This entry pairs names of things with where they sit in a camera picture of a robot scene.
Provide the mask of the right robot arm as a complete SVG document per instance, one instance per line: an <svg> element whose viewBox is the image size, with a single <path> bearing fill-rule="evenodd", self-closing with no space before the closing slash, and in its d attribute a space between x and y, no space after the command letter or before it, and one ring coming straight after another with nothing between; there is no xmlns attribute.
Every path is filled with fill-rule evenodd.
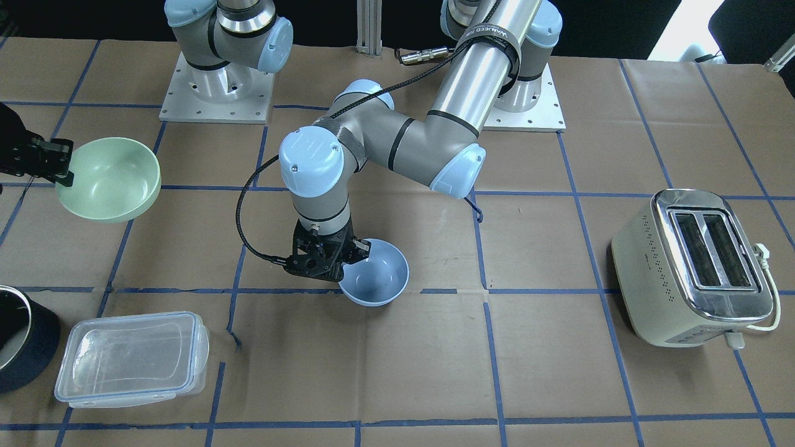
<svg viewBox="0 0 795 447"><path fill-rule="evenodd" d="M183 124L265 124L275 74L286 64L294 30L271 1L167 1L181 54L159 118ZM71 140L42 136L2 106L2 173L70 187Z"/></svg>

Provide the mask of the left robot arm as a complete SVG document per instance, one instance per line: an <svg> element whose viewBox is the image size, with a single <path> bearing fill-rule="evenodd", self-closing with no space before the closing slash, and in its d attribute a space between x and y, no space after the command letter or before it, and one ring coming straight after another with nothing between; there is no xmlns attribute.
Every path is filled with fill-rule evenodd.
<svg viewBox="0 0 795 447"><path fill-rule="evenodd" d="M479 135L488 114L513 111L540 78L563 18L549 1L445 1L440 23L457 45L425 118L395 110L396 86L361 79L283 138L276 160L298 213L292 254L276 260L287 273L341 282L345 265L372 257L371 243L355 237L348 194L367 162L465 198L486 158Z"/></svg>

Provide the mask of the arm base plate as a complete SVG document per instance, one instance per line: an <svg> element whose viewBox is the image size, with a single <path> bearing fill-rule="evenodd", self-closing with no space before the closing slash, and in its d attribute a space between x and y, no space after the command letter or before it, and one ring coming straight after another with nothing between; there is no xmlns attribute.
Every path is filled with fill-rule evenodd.
<svg viewBox="0 0 795 447"><path fill-rule="evenodd" d="M273 73L238 63L202 71L179 54L159 119L184 124L265 125L274 86Z"/></svg>
<svg viewBox="0 0 795 447"><path fill-rule="evenodd" d="M549 65L539 78L516 82L497 99L483 130L559 132L567 129Z"/></svg>

